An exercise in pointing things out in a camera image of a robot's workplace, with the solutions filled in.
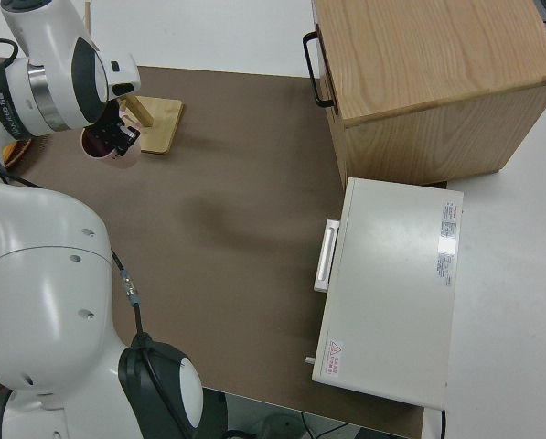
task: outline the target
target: black drawer handle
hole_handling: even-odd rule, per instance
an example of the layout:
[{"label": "black drawer handle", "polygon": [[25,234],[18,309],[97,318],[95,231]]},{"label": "black drawer handle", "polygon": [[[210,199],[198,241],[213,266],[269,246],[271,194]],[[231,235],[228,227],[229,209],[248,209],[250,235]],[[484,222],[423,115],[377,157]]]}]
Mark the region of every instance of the black drawer handle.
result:
[{"label": "black drawer handle", "polygon": [[309,70],[309,79],[311,80],[311,86],[313,87],[313,94],[316,98],[316,104],[323,108],[333,107],[334,106],[333,100],[328,99],[327,101],[324,101],[323,99],[319,97],[319,93],[317,92],[316,79],[313,76],[313,67],[311,66],[311,57],[309,56],[309,50],[307,49],[307,43],[311,41],[312,39],[319,39],[319,35],[317,34],[316,31],[309,32],[307,35],[303,37],[303,49],[305,51],[307,69]]}]

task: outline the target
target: black cable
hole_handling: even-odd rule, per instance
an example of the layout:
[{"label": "black cable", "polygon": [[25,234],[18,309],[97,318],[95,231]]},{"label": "black cable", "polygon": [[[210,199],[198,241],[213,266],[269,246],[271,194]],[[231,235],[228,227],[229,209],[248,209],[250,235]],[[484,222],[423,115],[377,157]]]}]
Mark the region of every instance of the black cable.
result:
[{"label": "black cable", "polygon": [[112,250],[112,259],[114,259],[114,263],[118,267],[118,270],[120,270],[120,271],[124,270],[124,266],[123,266],[122,261],[120,260],[118,255],[114,252],[114,250],[113,249],[111,249],[111,250]]},{"label": "black cable", "polygon": [[10,44],[13,47],[13,53],[10,55],[10,57],[8,57],[7,59],[3,61],[5,63],[5,68],[7,68],[16,59],[16,55],[18,55],[18,45],[12,39],[6,39],[6,38],[0,38],[0,43]]},{"label": "black cable", "polygon": [[305,427],[305,429],[309,433],[309,437],[311,439],[315,439],[315,437],[313,436],[313,433],[311,433],[311,430],[309,430],[309,427],[307,426],[307,423],[305,422],[305,415],[303,414],[303,412],[301,412],[301,421],[303,421],[303,426]]},{"label": "black cable", "polygon": [[339,430],[340,428],[344,428],[347,424],[346,423],[342,423],[341,425],[339,425],[338,427],[336,428],[332,428],[331,430],[327,430],[326,432],[323,432],[321,434],[318,434],[316,436],[316,439],[319,439],[321,436],[325,436],[326,434],[330,434],[330,433],[333,433],[335,432],[335,430]]},{"label": "black cable", "polygon": [[173,404],[171,404],[171,400],[169,400],[169,396],[166,394],[165,389],[161,385],[161,380],[156,375],[155,368],[153,368],[153,364],[151,363],[151,359],[148,356],[148,350],[147,348],[142,349],[143,359],[145,360],[145,366],[146,371],[148,372],[149,376],[151,377],[151,381],[155,385],[156,391],[158,391],[159,396],[161,397],[161,400],[163,400],[163,404],[165,405],[167,411],[179,427],[179,431],[183,433],[185,437],[189,438],[189,434],[187,433],[187,428],[181,421],[181,418],[179,417],[177,411],[173,407]]},{"label": "black cable", "polygon": [[141,308],[138,304],[133,305],[134,308],[134,320],[136,321],[136,333],[141,335],[143,331],[143,320],[141,319]]},{"label": "black cable", "polygon": [[445,439],[445,430],[447,429],[447,419],[445,417],[445,409],[441,412],[441,439]]},{"label": "black cable", "polygon": [[9,178],[11,180],[14,180],[14,181],[17,181],[18,183],[21,183],[27,187],[32,187],[34,189],[42,189],[43,187],[41,186],[37,186],[35,183],[31,183],[30,181],[28,180],[25,180],[24,178],[21,178],[21,177],[17,177],[15,176],[14,174],[11,174],[10,172],[6,172],[6,171],[3,171],[2,169],[0,169],[0,177],[6,177],[6,178]]},{"label": "black cable", "polygon": [[325,432],[323,432],[321,434],[318,434],[317,436],[313,436],[313,433],[311,433],[311,430],[309,430],[309,427],[307,426],[307,423],[305,422],[305,415],[303,414],[303,412],[301,412],[301,421],[303,421],[303,426],[307,430],[307,433],[309,434],[309,437],[311,439],[319,439],[321,436],[325,436],[326,434],[333,433],[336,430],[339,430],[340,428],[344,428],[345,426],[348,425],[347,423],[342,423],[341,425],[339,425],[337,427],[334,427],[334,428],[332,428],[330,430],[327,430],[327,431],[325,431]]}]

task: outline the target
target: warning label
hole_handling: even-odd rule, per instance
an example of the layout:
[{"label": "warning label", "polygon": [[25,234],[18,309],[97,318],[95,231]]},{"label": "warning label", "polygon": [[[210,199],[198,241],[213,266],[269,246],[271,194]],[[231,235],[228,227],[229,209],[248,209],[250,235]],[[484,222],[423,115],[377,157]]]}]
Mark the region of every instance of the warning label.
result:
[{"label": "warning label", "polygon": [[337,340],[328,340],[326,347],[326,366],[324,373],[336,377],[339,375],[339,364],[341,362],[344,343]]}]

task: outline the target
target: cable connector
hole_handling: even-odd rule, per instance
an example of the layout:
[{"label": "cable connector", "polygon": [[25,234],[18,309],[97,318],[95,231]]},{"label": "cable connector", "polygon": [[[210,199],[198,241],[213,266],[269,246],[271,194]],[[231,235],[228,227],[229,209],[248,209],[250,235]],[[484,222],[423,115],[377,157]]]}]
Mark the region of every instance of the cable connector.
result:
[{"label": "cable connector", "polygon": [[126,270],[121,270],[120,277],[122,277],[123,289],[128,297],[128,300],[130,301],[130,305],[138,305],[138,291],[136,290],[136,286],[134,286],[134,282],[131,279],[130,274]]}]

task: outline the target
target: floor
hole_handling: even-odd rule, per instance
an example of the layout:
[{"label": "floor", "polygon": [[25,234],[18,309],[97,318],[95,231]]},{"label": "floor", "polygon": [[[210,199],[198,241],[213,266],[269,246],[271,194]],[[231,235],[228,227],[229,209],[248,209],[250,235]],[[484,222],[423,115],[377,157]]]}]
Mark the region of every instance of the floor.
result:
[{"label": "floor", "polygon": [[[206,391],[203,424],[197,439],[215,439],[228,430],[256,434],[255,439],[311,439],[300,412],[216,391]],[[339,421],[304,413],[305,422],[314,438],[326,439],[393,439],[397,436],[342,425]]]}]

